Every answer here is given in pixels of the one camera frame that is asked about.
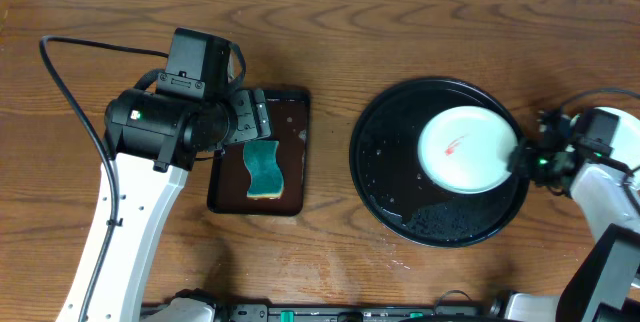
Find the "green yellow sponge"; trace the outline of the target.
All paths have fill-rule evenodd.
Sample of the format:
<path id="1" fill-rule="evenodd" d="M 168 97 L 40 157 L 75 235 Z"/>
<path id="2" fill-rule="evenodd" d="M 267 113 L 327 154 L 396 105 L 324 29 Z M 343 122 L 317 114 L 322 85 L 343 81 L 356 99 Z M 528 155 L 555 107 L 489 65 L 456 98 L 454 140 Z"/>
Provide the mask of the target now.
<path id="1" fill-rule="evenodd" d="M 277 163 L 279 142 L 256 140 L 243 148 L 244 165 L 250 175 L 249 199 L 278 199 L 284 191 L 284 177 Z"/>

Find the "light green plate with stain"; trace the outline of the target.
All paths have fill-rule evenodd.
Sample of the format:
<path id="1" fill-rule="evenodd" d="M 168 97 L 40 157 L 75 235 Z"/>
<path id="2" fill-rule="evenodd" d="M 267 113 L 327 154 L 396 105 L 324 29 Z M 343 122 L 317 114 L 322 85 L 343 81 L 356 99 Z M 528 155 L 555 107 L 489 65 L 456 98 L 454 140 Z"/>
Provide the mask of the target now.
<path id="1" fill-rule="evenodd" d="M 598 106 L 596 110 L 614 116 L 613 122 L 607 121 L 602 144 L 611 148 L 610 158 L 634 168 L 639 165 L 639 119 L 620 109 Z"/>

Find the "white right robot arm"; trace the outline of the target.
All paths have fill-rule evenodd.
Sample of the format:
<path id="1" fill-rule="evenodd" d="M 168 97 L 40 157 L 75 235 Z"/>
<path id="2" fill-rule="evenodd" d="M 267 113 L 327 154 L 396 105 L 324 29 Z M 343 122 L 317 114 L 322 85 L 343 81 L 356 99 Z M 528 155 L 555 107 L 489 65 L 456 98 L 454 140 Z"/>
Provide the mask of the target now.
<path id="1" fill-rule="evenodd" d="M 639 120 L 611 107 L 542 113 L 542 138 L 523 140 L 511 171 L 572 199 L 595 245 L 559 296 L 507 291 L 489 321 L 636 321 L 639 303 Z"/>

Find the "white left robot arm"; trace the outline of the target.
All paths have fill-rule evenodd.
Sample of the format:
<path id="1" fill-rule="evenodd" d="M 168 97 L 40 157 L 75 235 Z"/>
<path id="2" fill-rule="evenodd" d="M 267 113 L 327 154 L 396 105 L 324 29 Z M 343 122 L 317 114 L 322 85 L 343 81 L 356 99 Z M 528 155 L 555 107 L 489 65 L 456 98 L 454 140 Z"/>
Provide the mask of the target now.
<path id="1" fill-rule="evenodd" d="M 103 135 L 62 81 L 45 36 L 41 57 L 93 141 L 101 182 L 81 259 L 58 318 L 137 321 L 160 236 L 197 156 L 271 134 L 260 89 L 243 88 L 240 47 L 222 37 L 178 28 L 165 68 L 153 70 L 112 100 Z"/>

